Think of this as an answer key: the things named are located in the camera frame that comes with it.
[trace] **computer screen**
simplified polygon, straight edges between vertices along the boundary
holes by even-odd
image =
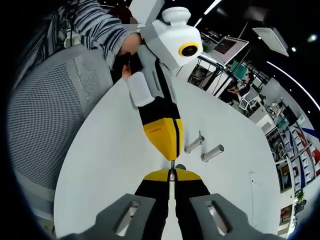
[[[233,59],[249,42],[225,36],[220,42],[218,42],[214,48],[209,52],[217,62],[225,66]]]

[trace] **gray mesh chair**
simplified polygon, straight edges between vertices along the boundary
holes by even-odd
[[[33,212],[53,219],[55,189],[67,151],[112,86],[98,50],[76,45],[39,64],[12,93],[7,112],[12,165]]]

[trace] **person's arm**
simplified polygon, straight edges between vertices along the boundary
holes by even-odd
[[[228,89],[227,91],[228,91],[229,93],[232,93],[232,94],[237,94],[237,93],[239,92],[238,89],[235,89],[234,91],[231,90],[231,89]]]
[[[116,55],[134,54],[141,37],[126,31],[118,18],[104,12],[96,0],[69,0],[68,20],[89,50],[102,49],[102,57],[112,67]]]

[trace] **metal peg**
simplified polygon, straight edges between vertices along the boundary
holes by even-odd
[[[200,131],[199,131],[199,135],[200,135],[200,136],[199,136],[196,140],[194,140],[193,143],[191,143],[189,146],[186,146],[186,147],[184,148],[184,152],[185,152],[185,153],[189,154],[189,153],[191,153],[191,151],[192,151],[193,149],[195,149],[195,148],[198,147],[199,145],[202,145],[202,143],[204,142],[205,138],[204,138],[203,136],[201,136]]]
[[[210,159],[213,159],[214,157],[216,157],[217,155],[219,155],[220,153],[222,153],[225,150],[224,146],[222,146],[221,144],[219,144],[218,146],[216,146],[214,149],[208,151],[205,154],[201,155],[201,160],[204,163],[209,162]]]

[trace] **ceiling light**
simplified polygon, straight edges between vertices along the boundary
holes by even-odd
[[[204,15],[207,15],[215,6],[217,6],[222,0],[215,0],[207,10],[205,10]]]
[[[288,78],[290,78],[292,81],[294,81],[308,95],[308,97],[311,99],[311,101],[314,103],[314,105],[320,111],[320,106],[317,103],[317,101],[311,96],[311,94],[299,82],[297,82],[297,80],[295,80],[292,76],[290,76],[288,73],[286,73],[285,71],[283,71],[281,68],[277,67],[276,65],[272,64],[271,62],[267,61],[267,63],[270,64],[271,66],[273,66],[274,68],[278,69],[280,72],[282,72]]]
[[[317,40],[317,38],[318,38],[318,36],[317,36],[316,34],[312,34],[312,35],[307,39],[307,41],[308,41],[309,43],[311,43],[311,42]]]
[[[200,19],[196,22],[196,24],[194,25],[194,27],[196,27],[196,26],[201,22],[201,20],[202,20],[202,18],[200,18]]]

